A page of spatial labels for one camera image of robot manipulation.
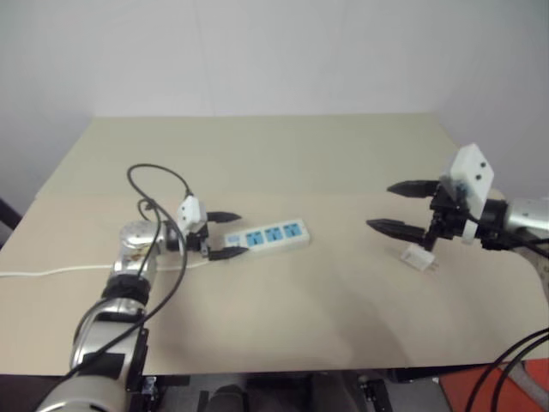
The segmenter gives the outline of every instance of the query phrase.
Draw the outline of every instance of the white wall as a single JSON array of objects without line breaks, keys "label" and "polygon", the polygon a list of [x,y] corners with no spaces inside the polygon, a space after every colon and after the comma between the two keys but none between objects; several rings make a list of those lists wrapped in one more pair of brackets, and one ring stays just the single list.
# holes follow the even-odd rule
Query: white wall
[{"label": "white wall", "polygon": [[548,15],[547,0],[4,0],[0,196],[24,211],[94,115],[423,111],[479,142],[508,195],[539,196]]}]

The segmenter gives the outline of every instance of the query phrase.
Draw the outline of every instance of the robotic arm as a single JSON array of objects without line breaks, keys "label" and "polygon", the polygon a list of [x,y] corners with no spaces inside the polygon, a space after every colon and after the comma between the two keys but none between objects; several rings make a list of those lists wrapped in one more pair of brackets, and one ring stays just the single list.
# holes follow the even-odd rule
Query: robotic arm
[{"label": "robotic arm", "polygon": [[[154,202],[150,198],[142,201],[150,207]],[[239,218],[227,212],[207,213],[203,203],[188,193],[178,208],[176,221],[162,222],[158,236],[156,221],[133,221],[124,226],[119,235],[118,257],[101,299],[76,328],[70,368],[78,372],[62,380],[41,402],[38,412],[152,410],[158,400],[154,382],[142,376],[148,329],[143,325],[136,328],[136,323],[146,320],[148,296],[157,272],[156,258],[167,251],[181,251],[181,247],[199,251],[209,260],[244,253],[248,250],[245,247],[212,251],[208,244],[208,221],[224,223]],[[174,228],[176,224],[180,234]],[[184,245],[180,243],[181,235]],[[135,330],[120,340],[130,328]],[[115,339],[119,342],[100,355],[102,348]]]},{"label": "robotic arm", "polygon": [[[70,367],[76,367],[99,348],[120,336],[145,316],[145,306],[156,276],[156,257],[166,251],[167,225],[153,243],[157,225],[134,221],[120,232],[120,251],[99,300],[76,329]],[[147,260],[147,252],[153,248]],[[39,412],[101,410],[123,412],[142,388],[148,330],[141,327],[113,346],[75,377],[56,386]]]},{"label": "robotic arm", "polygon": [[461,148],[440,180],[408,180],[387,190],[404,197],[432,197],[427,230],[403,221],[375,219],[368,225],[391,238],[432,251],[438,238],[480,239],[487,250],[521,253],[537,270],[549,300],[549,199],[489,199],[493,171],[475,144]]}]

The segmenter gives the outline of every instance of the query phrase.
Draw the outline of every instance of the power strip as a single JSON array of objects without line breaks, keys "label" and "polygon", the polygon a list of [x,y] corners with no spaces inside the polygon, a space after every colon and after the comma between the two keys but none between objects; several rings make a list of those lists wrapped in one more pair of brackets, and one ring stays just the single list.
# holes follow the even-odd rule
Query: power strip
[{"label": "power strip", "polygon": [[307,246],[311,236],[302,219],[279,221],[223,236],[224,246],[243,246],[255,252],[287,251]]}]

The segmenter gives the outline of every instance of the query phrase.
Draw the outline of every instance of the white plug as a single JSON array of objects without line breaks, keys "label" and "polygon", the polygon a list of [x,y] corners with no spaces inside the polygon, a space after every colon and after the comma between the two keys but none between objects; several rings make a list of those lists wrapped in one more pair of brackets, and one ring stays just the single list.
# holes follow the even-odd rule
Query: white plug
[{"label": "white plug", "polygon": [[402,254],[401,260],[422,272],[435,261],[435,255],[412,243]]}]

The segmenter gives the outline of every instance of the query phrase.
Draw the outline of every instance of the beige tabletop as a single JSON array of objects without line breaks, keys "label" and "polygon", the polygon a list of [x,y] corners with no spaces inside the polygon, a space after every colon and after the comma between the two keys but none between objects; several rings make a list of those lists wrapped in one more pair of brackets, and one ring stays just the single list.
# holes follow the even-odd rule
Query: beige tabletop
[{"label": "beige tabletop", "polygon": [[[180,171],[208,209],[244,217],[212,225],[214,237],[301,217],[311,244],[189,270],[150,322],[146,373],[492,361],[547,324],[528,262],[441,240],[437,266],[422,273],[398,259],[403,242],[365,225],[374,217],[427,224],[427,201],[383,189],[436,178],[454,150],[428,115],[96,119],[3,248],[0,271],[110,264],[119,228],[138,218],[125,169],[158,162]],[[159,173],[139,179],[175,210],[176,182]],[[177,264],[175,254],[160,262]],[[159,273],[150,305],[176,275]],[[107,276],[0,278],[0,373],[66,372],[75,325]]]}]

